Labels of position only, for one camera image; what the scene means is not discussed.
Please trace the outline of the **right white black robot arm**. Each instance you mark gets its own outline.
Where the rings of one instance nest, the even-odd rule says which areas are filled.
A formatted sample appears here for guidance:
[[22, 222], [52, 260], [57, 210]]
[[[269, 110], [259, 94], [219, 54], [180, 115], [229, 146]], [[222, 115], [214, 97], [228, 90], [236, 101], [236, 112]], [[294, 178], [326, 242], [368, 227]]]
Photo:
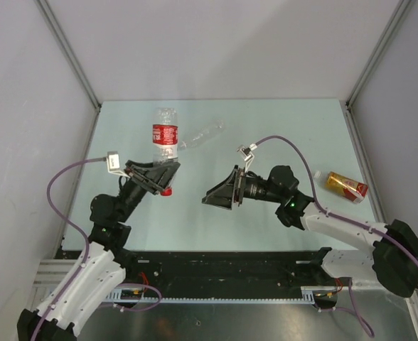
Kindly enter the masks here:
[[418, 290], [418, 237], [401, 220], [390, 224], [362, 222], [322, 208], [316, 198], [298, 189], [289, 166], [275, 166], [267, 179], [238, 166], [202, 199], [226, 210], [244, 199], [274, 202], [275, 215], [286, 227], [317, 232], [363, 252], [372, 261], [369, 272], [389, 292], [409, 298]]

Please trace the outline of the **red label plastic bottle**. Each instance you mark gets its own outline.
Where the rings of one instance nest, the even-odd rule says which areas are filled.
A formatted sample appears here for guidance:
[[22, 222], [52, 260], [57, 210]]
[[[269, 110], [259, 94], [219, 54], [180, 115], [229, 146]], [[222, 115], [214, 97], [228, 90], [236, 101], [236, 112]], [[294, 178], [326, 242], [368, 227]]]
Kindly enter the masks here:
[[161, 107], [156, 110], [152, 124], [154, 164], [178, 159], [178, 115], [174, 108]]

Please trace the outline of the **clear plastic water bottle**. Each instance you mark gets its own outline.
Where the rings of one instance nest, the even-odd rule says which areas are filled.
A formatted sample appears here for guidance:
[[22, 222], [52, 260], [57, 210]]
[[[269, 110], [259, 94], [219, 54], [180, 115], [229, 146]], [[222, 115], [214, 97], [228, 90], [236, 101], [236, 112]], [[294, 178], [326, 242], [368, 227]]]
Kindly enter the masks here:
[[197, 148], [221, 134], [224, 129], [225, 122], [221, 119], [215, 119], [208, 122], [205, 126], [191, 129], [179, 139], [178, 150], [185, 151]]

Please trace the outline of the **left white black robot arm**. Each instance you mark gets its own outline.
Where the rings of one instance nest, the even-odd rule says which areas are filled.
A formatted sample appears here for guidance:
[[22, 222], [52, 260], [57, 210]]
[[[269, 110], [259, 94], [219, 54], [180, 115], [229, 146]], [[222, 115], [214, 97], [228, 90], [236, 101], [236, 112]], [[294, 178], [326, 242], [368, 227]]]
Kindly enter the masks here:
[[76, 340], [103, 300], [122, 283], [137, 279], [135, 254], [124, 247], [131, 231], [125, 223], [146, 194], [158, 195], [171, 186], [180, 167], [177, 160], [160, 164], [127, 161], [121, 167], [116, 152], [89, 162], [106, 163], [108, 173], [126, 181], [120, 183], [118, 195], [94, 197], [90, 234], [63, 218], [82, 235], [85, 245], [54, 291], [35, 310], [21, 312], [17, 322], [20, 340]]

